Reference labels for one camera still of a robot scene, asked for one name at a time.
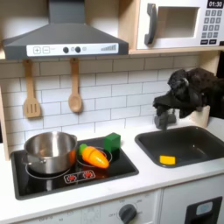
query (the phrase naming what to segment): microwave keypad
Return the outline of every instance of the microwave keypad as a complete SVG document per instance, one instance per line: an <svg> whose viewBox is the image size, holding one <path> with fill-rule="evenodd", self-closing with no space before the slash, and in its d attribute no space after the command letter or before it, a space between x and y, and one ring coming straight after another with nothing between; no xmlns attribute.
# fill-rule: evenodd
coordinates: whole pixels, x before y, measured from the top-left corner
<svg viewBox="0 0 224 224"><path fill-rule="evenodd" d="M206 10L201 45L215 45L220 30L222 10Z"/></svg>

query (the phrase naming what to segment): toy kitchen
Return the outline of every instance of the toy kitchen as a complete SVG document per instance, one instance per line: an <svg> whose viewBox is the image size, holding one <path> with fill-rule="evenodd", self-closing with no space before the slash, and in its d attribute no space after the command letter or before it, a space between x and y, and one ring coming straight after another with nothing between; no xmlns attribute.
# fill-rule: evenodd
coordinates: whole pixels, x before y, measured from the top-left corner
<svg viewBox="0 0 224 224"><path fill-rule="evenodd" d="M217 73L223 1L20 1L0 1L0 223L223 224L223 120L158 130L153 104Z"/></svg>

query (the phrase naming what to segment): microwave handle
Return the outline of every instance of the microwave handle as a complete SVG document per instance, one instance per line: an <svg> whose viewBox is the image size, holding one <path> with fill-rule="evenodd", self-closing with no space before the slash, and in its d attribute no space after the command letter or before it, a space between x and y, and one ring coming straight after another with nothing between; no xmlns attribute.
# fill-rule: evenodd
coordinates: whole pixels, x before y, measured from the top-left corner
<svg viewBox="0 0 224 224"><path fill-rule="evenodd" d="M150 29L149 33L144 35L144 43L150 45L155 38L158 25L157 7L154 3L148 3L147 13L150 16Z"/></svg>

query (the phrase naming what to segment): black stovetop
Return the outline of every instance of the black stovetop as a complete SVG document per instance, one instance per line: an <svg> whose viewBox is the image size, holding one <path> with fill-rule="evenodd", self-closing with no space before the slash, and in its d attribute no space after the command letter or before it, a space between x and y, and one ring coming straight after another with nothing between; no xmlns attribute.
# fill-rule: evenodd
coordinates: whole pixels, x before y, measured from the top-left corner
<svg viewBox="0 0 224 224"><path fill-rule="evenodd" d="M57 174L57 177L41 175L21 162L25 154L24 150L15 151L11 154L11 164L16 198L27 200L138 174L137 168L122 149L109 153L102 148L103 138L80 141L80 144L92 145L102 150L110 161L109 168L107 170L95 168L84 162L78 155L75 165L70 170Z"/></svg>

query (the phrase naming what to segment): yellow sponge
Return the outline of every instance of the yellow sponge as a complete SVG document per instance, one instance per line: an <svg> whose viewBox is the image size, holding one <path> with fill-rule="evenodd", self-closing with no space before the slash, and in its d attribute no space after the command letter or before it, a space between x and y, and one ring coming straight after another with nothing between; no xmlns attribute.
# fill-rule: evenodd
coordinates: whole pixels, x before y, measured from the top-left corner
<svg viewBox="0 0 224 224"><path fill-rule="evenodd" d="M167 157L167 156L160 156L159 162L164 165L175 165L176 158L175 157Z"/></svg>

